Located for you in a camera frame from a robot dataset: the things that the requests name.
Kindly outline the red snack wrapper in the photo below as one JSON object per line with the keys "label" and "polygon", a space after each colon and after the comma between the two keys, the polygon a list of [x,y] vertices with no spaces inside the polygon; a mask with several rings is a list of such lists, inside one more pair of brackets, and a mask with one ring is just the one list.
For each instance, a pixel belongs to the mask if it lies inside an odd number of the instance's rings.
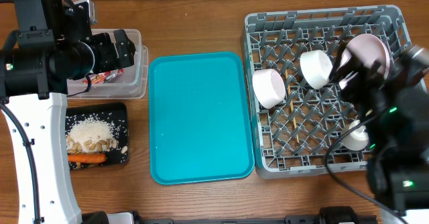
{"label": "red snack wrapper", "polygon": [[98,74],[90,74],[89,78],[93,84],[104,84],[107,83],[117,76],[123,74],[123,69],[111,70],[108,72],[98,73]]}

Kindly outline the large white plate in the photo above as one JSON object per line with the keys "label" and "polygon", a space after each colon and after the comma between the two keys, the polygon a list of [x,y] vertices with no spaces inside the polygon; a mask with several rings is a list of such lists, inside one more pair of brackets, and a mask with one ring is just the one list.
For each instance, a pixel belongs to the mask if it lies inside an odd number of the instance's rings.
{"label": "large white plate", "polygon": [[372,63],[380,60],[385,64],[385,79],[389,75],[390,57],[385,44],[372,34],[361,34],[354,37],[347,46],[358,56],[362,57],[364,63]]}

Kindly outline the white bowl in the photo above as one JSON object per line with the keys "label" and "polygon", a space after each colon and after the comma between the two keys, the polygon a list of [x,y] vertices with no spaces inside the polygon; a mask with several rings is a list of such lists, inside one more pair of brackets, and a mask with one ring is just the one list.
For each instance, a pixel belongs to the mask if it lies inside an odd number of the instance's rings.
{"label": "white bowl", "polygon": [[304,79],[313,89],[320,89],[329,83],[332,62],[322,50],[302,53],[300,68]]}

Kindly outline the pale green cup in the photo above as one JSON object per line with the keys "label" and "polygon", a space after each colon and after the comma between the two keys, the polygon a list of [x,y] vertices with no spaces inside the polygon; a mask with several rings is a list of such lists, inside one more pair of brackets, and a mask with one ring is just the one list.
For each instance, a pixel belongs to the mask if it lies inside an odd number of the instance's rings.
{"label": "pale green cup", "polygon": [[341,143],[344,147],[351,151],[363,150],[369,143],[369,136],[364,125],[351,132],[349,135],[345,135],[348,130],[352,129],[358,124],[360,124],[360,121],[355,120],[346,125],[341,131],[341,136],[344,136],[344,138],[341,140]]}

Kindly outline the pink bowl with food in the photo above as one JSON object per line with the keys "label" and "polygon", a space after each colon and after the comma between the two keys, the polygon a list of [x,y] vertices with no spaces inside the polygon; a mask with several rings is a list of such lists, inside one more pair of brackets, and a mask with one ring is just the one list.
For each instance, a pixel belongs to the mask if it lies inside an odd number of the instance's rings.
{"label": "pink bowl with food", "polygon": [[252,76],[252,83],[257,100],[266,109],[275,107],[286,96],[284,81],[272,68],[256,70]]}

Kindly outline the orange carrot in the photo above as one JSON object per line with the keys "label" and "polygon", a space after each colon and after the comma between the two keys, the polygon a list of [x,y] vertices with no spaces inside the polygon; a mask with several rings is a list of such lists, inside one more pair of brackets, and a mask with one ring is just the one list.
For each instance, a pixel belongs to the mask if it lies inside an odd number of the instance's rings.
{"label": "orange carrot", "polygon": [[79,162],[85,164],[101,164],[107,160],[105,154],[71,154],[68,155],[69,162]]}

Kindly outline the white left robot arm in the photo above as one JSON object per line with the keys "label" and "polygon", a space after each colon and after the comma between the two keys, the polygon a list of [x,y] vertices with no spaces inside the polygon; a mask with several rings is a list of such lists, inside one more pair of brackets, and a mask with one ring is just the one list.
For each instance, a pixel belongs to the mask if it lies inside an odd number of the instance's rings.
{"label": "white left robot arm", "polygon": [[18,27],[1,49],[1,111],[13,143],[20,223],[136,223],[133,211],[82,213],[70,177],[69,80],[132,66],[124,30],[93,34],[91,0],[11,0]]}

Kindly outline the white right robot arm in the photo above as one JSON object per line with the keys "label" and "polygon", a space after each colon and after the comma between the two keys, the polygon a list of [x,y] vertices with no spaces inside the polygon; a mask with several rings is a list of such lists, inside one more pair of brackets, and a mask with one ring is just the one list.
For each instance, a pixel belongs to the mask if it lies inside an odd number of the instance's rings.
{"label": "white right robot arm", "polygon": [[382,67],[341,44],[329,76],[341,98],[360,110],[358,126],[366,128],[372,151],[367,182],[373,197],[328,174],[388,213],[392,223],[408,223],[410,211],[428,210],[428,93],[416,86],[428,73],[428,50],[412,46],[392,70]]}

